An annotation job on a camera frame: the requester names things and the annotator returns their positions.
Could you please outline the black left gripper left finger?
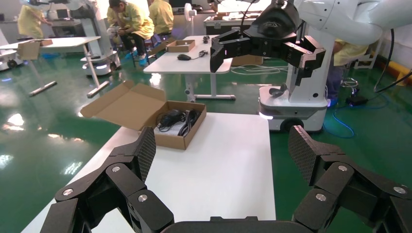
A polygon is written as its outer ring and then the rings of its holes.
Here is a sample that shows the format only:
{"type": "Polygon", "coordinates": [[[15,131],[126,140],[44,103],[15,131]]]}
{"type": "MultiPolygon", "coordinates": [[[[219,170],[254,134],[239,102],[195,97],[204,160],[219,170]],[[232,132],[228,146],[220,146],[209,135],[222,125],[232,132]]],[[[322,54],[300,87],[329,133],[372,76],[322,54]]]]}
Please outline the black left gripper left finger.
{"type": "Polygon", "coordinates": [[[173,213],[145,184],[155,153],[154,130],[144,127],[135,142],[115,147],[99,168],[55,194],[41,231],[89,233],[115,209],[137,233],[164,231],[173,213]]]}

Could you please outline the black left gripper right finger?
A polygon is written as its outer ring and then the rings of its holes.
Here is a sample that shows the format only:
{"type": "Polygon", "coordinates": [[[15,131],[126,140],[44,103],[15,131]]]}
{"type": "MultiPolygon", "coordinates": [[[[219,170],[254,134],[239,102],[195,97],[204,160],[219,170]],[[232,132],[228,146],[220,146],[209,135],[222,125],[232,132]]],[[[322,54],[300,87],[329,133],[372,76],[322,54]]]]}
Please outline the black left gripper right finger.
{"type": "Polygon", "coordinates": [[[312,233],[324,233],[337,212],[347,209],[375,233],[412,230],[412,191],[371,172],[338,146],[318,142],[301,126],[289,131],[288,151],[311,190],[292,220],[312,233]]]}

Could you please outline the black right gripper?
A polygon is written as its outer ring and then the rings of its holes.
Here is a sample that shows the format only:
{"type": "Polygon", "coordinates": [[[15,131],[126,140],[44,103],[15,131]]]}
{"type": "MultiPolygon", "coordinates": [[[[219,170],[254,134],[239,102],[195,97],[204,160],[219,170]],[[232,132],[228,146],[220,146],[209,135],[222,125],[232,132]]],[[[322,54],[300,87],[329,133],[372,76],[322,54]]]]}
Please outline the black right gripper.
{"type": "Polygon", "coordinates": [[[297,41],[298,24],[299,13],[292,1],[272,1],[243,33],[231,30],[211,39],[210,72],[216,73],[228,58],[280,58],[294,67],[292,84],[300,86],[303,78],[310,78],[322,66],[326,50],[308,35],[297,41]]]}

